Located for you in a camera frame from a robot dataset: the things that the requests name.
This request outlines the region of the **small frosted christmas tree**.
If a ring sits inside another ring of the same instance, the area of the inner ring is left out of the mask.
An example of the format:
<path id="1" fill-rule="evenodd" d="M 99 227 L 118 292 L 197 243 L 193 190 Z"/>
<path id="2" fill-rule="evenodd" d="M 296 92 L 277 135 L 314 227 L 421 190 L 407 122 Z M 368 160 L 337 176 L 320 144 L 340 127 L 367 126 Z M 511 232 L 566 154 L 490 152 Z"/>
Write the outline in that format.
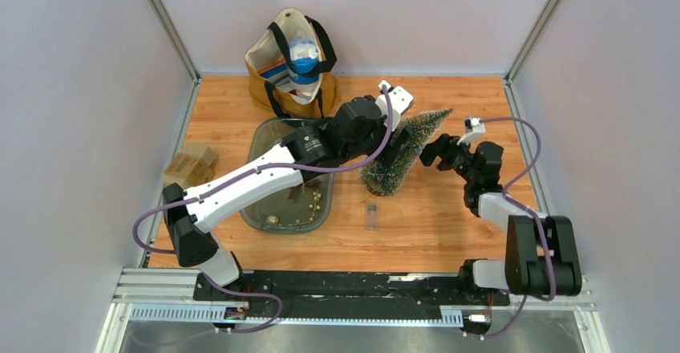
<path id="1" fill-rule="evenodd" d="M 366 189 L 378 197 L 394 196 L 427 142 L 452 112 L 453 108 L 430 110 L 402 120 L 385 152 L 361 169 L 360 181 Z"/>

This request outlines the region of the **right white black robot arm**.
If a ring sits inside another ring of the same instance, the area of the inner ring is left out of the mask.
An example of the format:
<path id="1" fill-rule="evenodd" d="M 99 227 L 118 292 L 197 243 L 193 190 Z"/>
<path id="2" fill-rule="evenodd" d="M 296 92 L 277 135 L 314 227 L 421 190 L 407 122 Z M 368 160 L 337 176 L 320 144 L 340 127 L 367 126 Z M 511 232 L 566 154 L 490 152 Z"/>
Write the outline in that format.
<path id="1" fill-rule="evenodd" d="M 476 216 L 506 234 L 501 260 L 467 259 L 459 268 L 459 296 L 475 304 L 489 290 L 535 298 L 577 296 L 581 267 L 572 222 L 520 205 L 500 183 L 503 147 L 484 141 L 471 150 L 459 137 L 443 134 L 427 144 L 419 159 L 439 171 L 452 170 L 465 181 L 463 202 Z"/>

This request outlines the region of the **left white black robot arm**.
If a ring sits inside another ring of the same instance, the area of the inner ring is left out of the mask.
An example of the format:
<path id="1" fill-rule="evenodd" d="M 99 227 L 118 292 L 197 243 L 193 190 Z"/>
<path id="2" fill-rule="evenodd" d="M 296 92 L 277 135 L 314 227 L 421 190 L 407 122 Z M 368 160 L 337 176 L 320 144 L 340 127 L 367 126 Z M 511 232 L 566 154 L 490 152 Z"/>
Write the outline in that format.
<path id="1" fill-rule="evenodd" d="M 214 282 L 225 300 L 243 295 L 245 279 L 235 255 L 213 236 L 227 217 L 271 195 L 324 173 L 347 169 L 347 162 L 376 157 L 387 146 L 411 95 L 389 90 L 344 103 L 332 117 L 285 136 L 256 160 L 214 181 L 187 189 L 177 183 L 162 192 L 164 220 L 179 266 L 196 267 Z"/>

